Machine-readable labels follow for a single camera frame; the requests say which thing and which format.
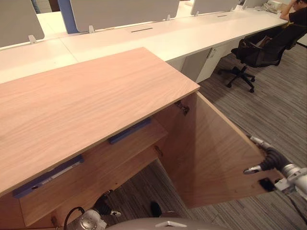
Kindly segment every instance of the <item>metal hinge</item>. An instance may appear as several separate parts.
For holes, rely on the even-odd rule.
[[[190,111],[190,108],[188,106],[184,106],[181,101],[176,102],[175,105],[183,111],[184,116],[186,116]]]
[[[163,157],[163,153],[162,153],[161,149],[159,148],[159,146],[155,145],[155,146],[154,146],[154,149],[159,153],[159,155],[160,155],[161,157]]]

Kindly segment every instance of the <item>office chair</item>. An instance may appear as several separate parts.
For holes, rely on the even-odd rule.
[[[269,41],[264,47],[259,47],[251,43],[248,38],[242,39],[239,47],[233,49],[231,52],[236,55],[236,58],[244,63],[245,66],[240,70],[234,67],[232,70],[220,69],[218,74],[227,72],[234,74],[235,77],[226,85],[228,88],[232,87],[232,83],[242,78],[251,88],[249,92],[253,93],[255,87],[252,82],[255,81],[255,76],[245,73],[247,66],[250,67],[266,67],[270,65],[278,66],[281,62],[283,52],[286,49],[291,49],[296,45],[296,42],[303,37],[307,32],[306,26],[292,24],[282,30],[276,37]]]

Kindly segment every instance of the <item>cabinet door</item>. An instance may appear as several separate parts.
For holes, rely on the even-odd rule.
[[[263,155],[234,124],[199,92],[155,118],[169,132],[158,143],[160,161],[187,207],[221,203],[265,193],[258,180],[280,177],[277,171],[244,175]]]

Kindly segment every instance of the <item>white partition panel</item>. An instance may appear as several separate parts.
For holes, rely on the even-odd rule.
[[[0,0],[0,47],[45,37],[31,0]]]
[[[71,0],[79,32],[176,17],[179,0]]]
[[[267,2],[268,0],[245,0],[243,8],[244,9],[254,8],[256,6],[262,6]]]
[[[230,11],[237,4],[238,0],[195,0],[191,15]]]

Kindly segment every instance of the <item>wood grain surface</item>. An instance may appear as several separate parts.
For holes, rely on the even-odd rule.
[[[19,199],[14,198],[12,193],[0,197],[0,213],[0,230],[52,228],[56,224],[55,215],[51,212],[35,224],[26,227]]]
[[[155,118],[169,132],[158,144],[159,159],[188,208],[265,193],[258,180],[280,177],[277,171],[244,175],[263,160],[258,147],[199,92],[182,103],[190,107],[187,116],[170,106]]]
[[[198,88],[145,48],[0,84],[0,195]]]
[[[113,145],[105,141],[86,151],[82,154],[84,163],[20,199],[26,226],[35,223],[72,196],[83,194],[93,184],[100,183],[102,177],[166,134],[162,126],[152,119],[150,124]]]

